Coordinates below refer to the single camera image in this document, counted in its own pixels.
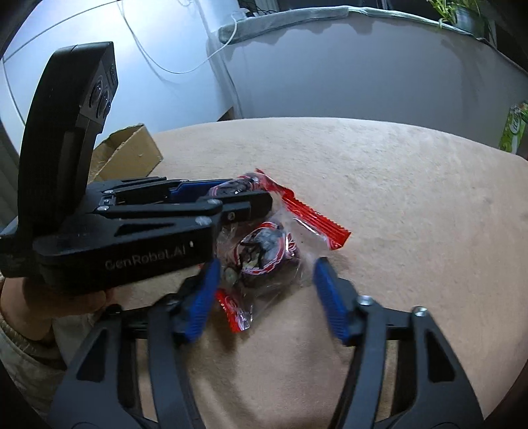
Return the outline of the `person's left hand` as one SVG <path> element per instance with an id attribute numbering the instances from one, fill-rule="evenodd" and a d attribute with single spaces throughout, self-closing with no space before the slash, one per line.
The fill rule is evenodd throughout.
<path id="1" fill-rule="evenodd" d="M 16 332 L 38 342 L 48 336 L 55 319 L 96 313 L 110 305 L 114 295 L 115 290 L 108 289 L 65 297 L 26 278 L 7 278 L 1 291 L 1 313 Z"/>

